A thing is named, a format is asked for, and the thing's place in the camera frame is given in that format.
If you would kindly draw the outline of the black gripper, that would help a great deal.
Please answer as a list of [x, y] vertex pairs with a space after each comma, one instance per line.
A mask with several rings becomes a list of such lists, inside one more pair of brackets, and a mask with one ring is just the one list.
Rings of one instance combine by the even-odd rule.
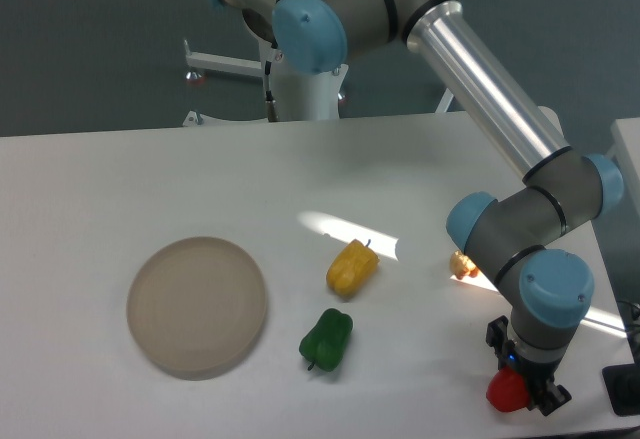
[[528, 409], [550, 415], [571, 401], [571, 394], [556, 385], [555, 372], [561, 362], [561, 349], [540, 349], [525, 342], [505, 316], [487, 325], [486, 344], [493, 349], [498, 369], [508, 366], [520, 374], [528, 385]]

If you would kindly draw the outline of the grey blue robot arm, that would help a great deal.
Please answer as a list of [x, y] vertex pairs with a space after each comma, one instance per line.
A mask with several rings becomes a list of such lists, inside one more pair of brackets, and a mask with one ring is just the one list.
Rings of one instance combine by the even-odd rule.
[[341, 73], [355, 56], [400, 40], [426, 60], [480, 130], [521, 176], [505, 200], [473, 193], [446, 229], [511, 304], [487, 327], [498, 360], [487, 397], [502, 412], [550, 414], [570, 393], [555, 372], [585, 317], [593, 275], [552, 244], [613, 209], [618, 167], [582, 156], [473, 32], [458, 0], [208, 0], [240, 10], [263, 44], [261, 76], [272, 122], [338, 115]]

